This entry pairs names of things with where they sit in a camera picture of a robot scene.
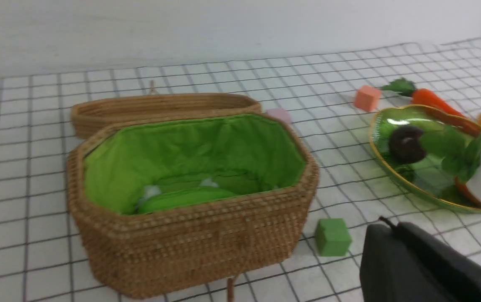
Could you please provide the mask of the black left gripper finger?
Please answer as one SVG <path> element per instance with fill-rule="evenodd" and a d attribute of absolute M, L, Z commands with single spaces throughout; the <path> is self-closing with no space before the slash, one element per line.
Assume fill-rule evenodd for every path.
<path fill-rule="evenodd" d="M 363 245 L 366 302 L 481 302 L 481 265 L 411 222 L 379 220 Z"/>

